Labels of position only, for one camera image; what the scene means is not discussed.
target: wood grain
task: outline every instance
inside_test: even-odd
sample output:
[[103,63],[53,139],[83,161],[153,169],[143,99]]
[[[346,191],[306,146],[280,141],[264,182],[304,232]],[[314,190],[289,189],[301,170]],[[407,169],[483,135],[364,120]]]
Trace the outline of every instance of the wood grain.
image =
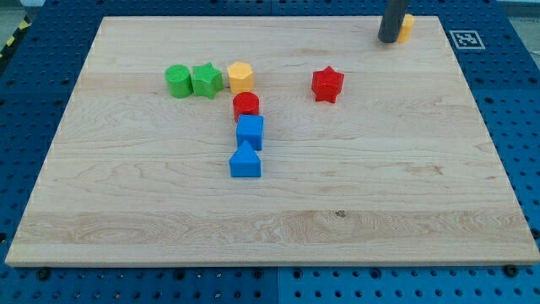
[[[439,20],[104,18],[9,250],[12,266],[531,264],[537,246]],[[232,95],[164,70],[249,62],[263,177],[232,179]],[[345,73],[337,104],[311,73]]]

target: blue block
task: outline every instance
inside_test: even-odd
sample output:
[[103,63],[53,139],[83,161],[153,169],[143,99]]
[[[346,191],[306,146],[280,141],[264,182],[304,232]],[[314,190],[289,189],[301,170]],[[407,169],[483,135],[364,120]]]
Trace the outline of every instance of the blue block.
[[262,149],[262,126],[264,118],[258,115],[240,115],[236,126],[238,147],[247,141],[257,151]]
[[232,177],[261,177],[261,159],[246,141],[230,158],[229,167]]

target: blue pegboard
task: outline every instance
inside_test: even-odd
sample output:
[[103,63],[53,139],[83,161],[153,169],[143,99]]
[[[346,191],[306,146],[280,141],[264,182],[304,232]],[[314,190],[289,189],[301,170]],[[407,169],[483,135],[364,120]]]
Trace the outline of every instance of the blue pegboard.
[[[107,15],[381,15],[384,0],[49,0],[0,78],[0,257]],[[420,0],[447,35],[476,30],[484,50],[456,58],[530,226],[540,232],[540,72],[491,0]],[[11,269],[1,303],[540,302],[540,266],[520,268]]]

